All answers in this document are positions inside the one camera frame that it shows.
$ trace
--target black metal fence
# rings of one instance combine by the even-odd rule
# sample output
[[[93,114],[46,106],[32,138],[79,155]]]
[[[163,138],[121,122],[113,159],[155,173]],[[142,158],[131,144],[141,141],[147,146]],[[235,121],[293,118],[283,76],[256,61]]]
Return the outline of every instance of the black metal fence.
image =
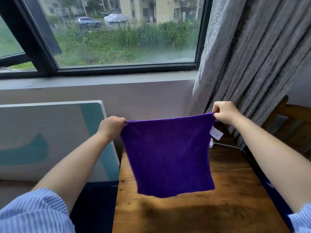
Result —
[[[81,31],[107,31],[107,30],[118,30],[120,28],[126,28],[131,26],[130,23],[75,23],[74,21],[59,21],[50,23],[52,28],[60,31],[67,30],[69,28],[80,29]]]

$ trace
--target forearm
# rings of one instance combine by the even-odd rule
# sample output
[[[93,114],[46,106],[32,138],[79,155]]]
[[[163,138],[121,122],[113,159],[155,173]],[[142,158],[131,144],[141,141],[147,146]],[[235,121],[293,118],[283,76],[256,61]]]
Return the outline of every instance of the forearm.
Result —
[[[311,202],[311,163],[305,157],[242,115],[233,120],[233,126],[293,211]]]
[[[92,170],[109,140],[95,134],[53,167],[33,188],[56,192],[71,212]]]

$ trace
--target purple towel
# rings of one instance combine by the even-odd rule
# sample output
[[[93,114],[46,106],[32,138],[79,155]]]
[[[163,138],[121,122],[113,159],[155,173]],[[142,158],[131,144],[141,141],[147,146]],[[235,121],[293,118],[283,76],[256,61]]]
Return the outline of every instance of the purple towel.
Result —
[[[215,189],[208,161],[214,123],[212,113],[127,122],[121,138],[138,193],[167,198]]]

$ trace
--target table surface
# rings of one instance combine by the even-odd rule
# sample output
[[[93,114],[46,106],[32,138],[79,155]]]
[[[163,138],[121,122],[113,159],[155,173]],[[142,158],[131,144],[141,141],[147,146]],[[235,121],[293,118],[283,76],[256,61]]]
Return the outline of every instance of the table surface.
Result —
[[[223,144],[235,145],[224,127]],[[290,232],[238,149],[214,145],[215,190],[160,199],[137,193],[123,150],[113,233]]]

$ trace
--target chair backrest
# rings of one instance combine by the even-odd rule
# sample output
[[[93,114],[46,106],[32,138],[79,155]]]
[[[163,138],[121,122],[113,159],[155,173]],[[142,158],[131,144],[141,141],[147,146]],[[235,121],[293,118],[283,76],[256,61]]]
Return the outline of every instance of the chair backrest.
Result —
[[[288,105],[286,104],[287,101],[288,96],[285,96],[267,118],[262,128],[267,129],[267,127],[275,121],[277,115],[288,117],[275,132],[274,136],[303,154],[306,158],[310,158],[311,108],[299,105]]]

